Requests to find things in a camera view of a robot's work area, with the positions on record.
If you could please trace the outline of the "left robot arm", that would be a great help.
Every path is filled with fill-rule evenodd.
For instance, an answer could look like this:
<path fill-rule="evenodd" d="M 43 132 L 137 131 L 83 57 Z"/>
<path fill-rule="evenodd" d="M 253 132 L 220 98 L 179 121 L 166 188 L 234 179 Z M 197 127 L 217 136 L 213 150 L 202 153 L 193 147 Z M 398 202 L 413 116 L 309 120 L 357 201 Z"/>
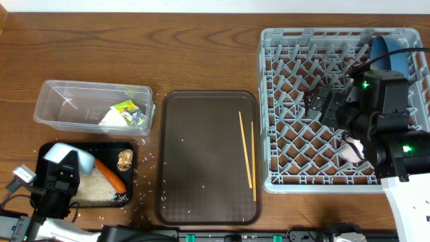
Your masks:
<path fill-rule="evenodd" d="M 65 154 L 45 155 L 50 162 L 43 188 L 31 183 L 36 174 L 20 165 L 13 170 L 14 178 L 8 184 L 8 195 L 1 203 L 1 238 L 6 241 L 177 241 L 178 238 L 159 233 L 130 231 L 122 238 L 116 235 L 117 228 L 104 227 L 100 232 L 89 232 L 79 228 L 74 221 L 67 221 L 70 209 L 77 205 L 71 198 L 79 185 L 79 173 L 91 172 L 95 163 L 93 155 L 84 151 L 69 151 Z M 14 192 L 21 187 L 41 195 L 35 204 L 33 215 L 7 211 L 5 205 L 20 195 Z"/>

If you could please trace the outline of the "white napkin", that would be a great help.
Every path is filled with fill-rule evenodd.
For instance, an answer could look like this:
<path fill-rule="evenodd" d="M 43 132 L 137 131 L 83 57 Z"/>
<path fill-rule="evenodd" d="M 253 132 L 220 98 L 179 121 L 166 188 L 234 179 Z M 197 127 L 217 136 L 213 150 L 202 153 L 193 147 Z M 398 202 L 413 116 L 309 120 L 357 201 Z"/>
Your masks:
<path fill-rule="evenodd" d="M 124 117 L 119 113 L 119 111 L 117 111 L 117 109 L 115 109 L 114 106 L 110 107 L 110 110 L 99 122 L 99 125 L 128 127 L 127 121 L 125 121 Z"/>

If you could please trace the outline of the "aluminium foil ball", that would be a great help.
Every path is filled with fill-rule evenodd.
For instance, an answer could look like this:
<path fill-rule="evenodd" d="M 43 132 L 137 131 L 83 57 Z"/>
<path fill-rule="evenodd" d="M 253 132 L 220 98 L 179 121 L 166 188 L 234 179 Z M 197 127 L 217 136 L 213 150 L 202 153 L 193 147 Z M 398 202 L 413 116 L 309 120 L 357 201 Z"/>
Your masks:
<path fill-rule="evenodd" d="M 131 127 L 141 127 L 145 121 L 145 115 L 141 110 L 135 110 L 133 112 L 125 112 L 124 117 Z"/>

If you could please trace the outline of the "yellow green wrapper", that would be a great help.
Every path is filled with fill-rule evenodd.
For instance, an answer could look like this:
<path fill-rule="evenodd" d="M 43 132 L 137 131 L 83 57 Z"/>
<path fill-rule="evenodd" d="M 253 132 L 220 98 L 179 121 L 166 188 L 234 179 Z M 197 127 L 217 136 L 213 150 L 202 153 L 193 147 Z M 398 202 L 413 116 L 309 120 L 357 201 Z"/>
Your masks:
<path fill-rule="evenodd" d="M 136 106 L 131 99 L 128 99 L 124 102 L 115 104 L 114 109 L 116 109 L 121 115 L 124 115 L 125 113 L 131 114 L 139 110 L 139 107 Z"/>

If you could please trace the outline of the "small blue rice dish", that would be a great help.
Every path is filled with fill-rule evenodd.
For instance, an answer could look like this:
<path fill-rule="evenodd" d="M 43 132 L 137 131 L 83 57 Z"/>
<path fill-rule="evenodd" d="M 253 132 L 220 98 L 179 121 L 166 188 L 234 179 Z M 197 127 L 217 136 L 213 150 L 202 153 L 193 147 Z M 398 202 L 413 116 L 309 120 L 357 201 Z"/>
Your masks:
<path fill-rule="evenodd" d="M 43 156 L 43 158 L 51 163 L 59 164 L 66 158 L 70 158 L 79 166 L 79 171 L 91 175 L 93 166 L 95 165 L 95 157 L 72 145 L 65 143 L 56 143 L 53 147 Z"/>

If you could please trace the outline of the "brown food scrap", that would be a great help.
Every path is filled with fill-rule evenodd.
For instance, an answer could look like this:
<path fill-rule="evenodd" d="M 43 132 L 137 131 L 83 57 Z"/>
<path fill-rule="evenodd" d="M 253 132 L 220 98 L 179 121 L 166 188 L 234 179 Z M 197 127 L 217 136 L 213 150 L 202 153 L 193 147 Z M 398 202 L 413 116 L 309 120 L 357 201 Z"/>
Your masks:
<path fill-rule="evenodd" d="M 126 149 L 118 154 L 117 168 L 120 171 L 128 171 L 132 166 L 133 152 L 131 149 Z"/>

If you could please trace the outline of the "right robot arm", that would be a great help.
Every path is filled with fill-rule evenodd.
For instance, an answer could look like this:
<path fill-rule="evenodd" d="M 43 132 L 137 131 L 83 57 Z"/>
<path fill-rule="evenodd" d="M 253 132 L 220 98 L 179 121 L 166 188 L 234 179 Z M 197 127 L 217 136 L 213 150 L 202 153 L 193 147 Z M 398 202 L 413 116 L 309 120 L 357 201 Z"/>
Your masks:
<path fill-rule="evenodd" d="M 396 71 L 351 74 L 348 93 L 306 92 L 306 115 L 358 140 L 394 215 L 400 241 L 429 240 L 429 133 L 409 128 L 409 81 Z"/>

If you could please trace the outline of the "pink cup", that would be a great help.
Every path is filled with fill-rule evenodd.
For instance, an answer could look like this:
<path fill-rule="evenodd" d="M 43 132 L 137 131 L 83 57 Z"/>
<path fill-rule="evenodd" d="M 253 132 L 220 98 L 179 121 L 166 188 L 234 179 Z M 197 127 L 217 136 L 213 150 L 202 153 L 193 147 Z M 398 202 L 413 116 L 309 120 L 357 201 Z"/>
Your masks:
<path fill-rule="evenodd" d="M 363 145 L 359 140 L 353 139 L 349 136 L 342 138 L 341 146 L 346 147 L 341 152 L 342 158 L 351 163 L 359 163 L 364 161 Z"/>

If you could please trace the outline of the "orange carrot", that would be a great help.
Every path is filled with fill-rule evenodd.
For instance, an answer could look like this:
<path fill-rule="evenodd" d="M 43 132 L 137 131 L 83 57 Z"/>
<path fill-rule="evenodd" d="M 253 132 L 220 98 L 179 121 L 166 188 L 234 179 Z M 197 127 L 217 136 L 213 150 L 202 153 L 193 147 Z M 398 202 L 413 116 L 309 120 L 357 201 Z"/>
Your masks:
<path fill-rule="evenodd" d="M 100 173 L 107 179 L 110 185 L 119 194 L 124 194 L 127 191 L 126 184 L 117 176 L 111 169 L 109 169 L 103 162 L 99 159 L 95 159 L 95 166 L 98 168 Z"/>

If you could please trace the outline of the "large blue plate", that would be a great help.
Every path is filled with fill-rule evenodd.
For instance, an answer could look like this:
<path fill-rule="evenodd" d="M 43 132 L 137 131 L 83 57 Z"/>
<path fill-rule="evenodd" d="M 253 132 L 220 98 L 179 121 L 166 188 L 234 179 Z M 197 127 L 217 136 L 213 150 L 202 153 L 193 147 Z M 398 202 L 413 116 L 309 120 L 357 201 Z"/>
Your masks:
<path fill-rule="evenodd" d="M 389 36 L 376 36 L 372 42 L 370 60 L 400 49 L 403 49 L 403 45 L 397 39 Z M 372 70 L 397 71 L 402 73 L 406 79 L 409 77 L 408 67 L 406 52 L 390 55 L 371 64 Z"/>

